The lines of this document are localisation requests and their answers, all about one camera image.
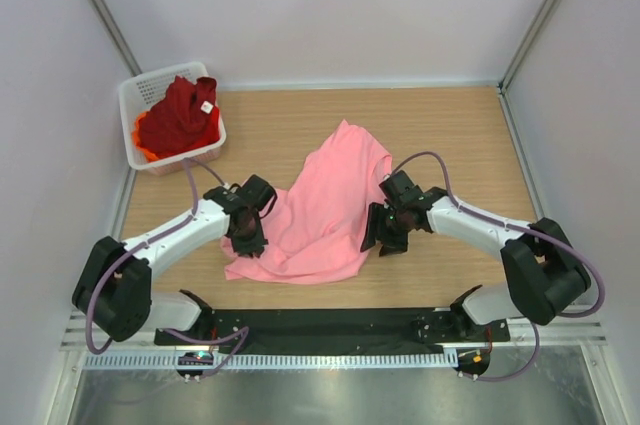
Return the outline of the pink t shirt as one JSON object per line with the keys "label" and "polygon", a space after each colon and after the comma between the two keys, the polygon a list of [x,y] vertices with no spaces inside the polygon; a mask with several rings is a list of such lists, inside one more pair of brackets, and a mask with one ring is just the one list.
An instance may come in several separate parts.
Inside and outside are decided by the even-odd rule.
{"label": "pink t shirt", "polygon": [[367,254],[360,250],[368,206],[383,201],[379,188],[392,156],[366,129],[342,121],[305,159],[288,190],[279,189],[262,220],[268,245],[258,258],[221,249],[233,259],[228,280],[317,285],[356,276]]}

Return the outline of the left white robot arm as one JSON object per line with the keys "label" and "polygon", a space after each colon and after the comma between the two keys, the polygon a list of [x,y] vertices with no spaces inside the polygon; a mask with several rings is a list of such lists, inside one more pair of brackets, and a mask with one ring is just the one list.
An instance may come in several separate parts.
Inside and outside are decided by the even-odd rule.
{"label": "left white robot arm", "polygon": [[221,185],[196,195],[190,209],[150,232],[124,241],[111,236],[98,240],[71,297],[86,317],[88,348],[100,351],[93,327],[110,342],[153,331],[158,345],[218,344],[211,306],[188,290],[155,294],[152,284],[209,242],[226,239],[237,256],[260,257],[268,244],[262,221],[276,200],[275,189],[252,175],[242,185]]}

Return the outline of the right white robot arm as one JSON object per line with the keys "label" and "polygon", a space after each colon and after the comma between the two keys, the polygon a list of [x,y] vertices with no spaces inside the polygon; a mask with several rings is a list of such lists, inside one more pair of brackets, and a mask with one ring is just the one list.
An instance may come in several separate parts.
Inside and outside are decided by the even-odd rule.
{"label": "right white robot arm", "polygon": [[561,226],[543,218],[535,223],[509,220],[459,200],[449,190],[422,190],[403,171],[379,184],[383,199],[368,206],[361,248],[380,248],[382,256],[407,252],[412,231],[461,240],[498,260],[504,280],[478,285],[450,305],[450,327],[472,341],[487,325],[523,317],[547,325],[592,285],[583,259]]}

